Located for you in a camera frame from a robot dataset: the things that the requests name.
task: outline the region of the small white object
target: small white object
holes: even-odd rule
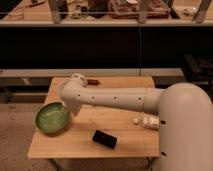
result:
[[[126,0],[129,4],[138,4],[136,0]]]
[[[134,119],[133,119],[133,123],[134,123],[135,125],[138,125],[139,122],[140,122],[140,119],[139,119],[139,118],[134,118]]]

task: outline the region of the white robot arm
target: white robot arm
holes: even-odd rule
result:
[[[199,87],[180,83],[155,88],[86,88],[73,74],[60,89],[65,106],[77,114],[82,104],[147,112],[160,119],[160,171],[213,171],[213,106]]]

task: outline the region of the screw hole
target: screw hole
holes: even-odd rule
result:
[[[161,120],[160,123],[163,125],[166,125],[166,121],[164,121],[164,120]]]
[[[161,155],[163,155],[163,156],[165,156],[165,157],[167,156],[166,153],[164,153],[164,152],[161,152]]]

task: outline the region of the floor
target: floor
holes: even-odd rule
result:
[[[44,159],[29,159],[34,119],[42,103],[0,104],[0,171],[54,171]],[[145,171],[144,158],[61,161],[72,171]]]

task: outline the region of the black phone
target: black phone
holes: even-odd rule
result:
[[[109,135],[109,134],[106,134],[106,133],[104,133],[100,130],[95,131],[95,134],[94,134],[92,140],[95,141],[95,142],[98,142],[102,145],[105,145],[109,148],[112,148],[112,149],[115,148],[115,145],[116,145],[116,142],[117,142],[116,137]]]

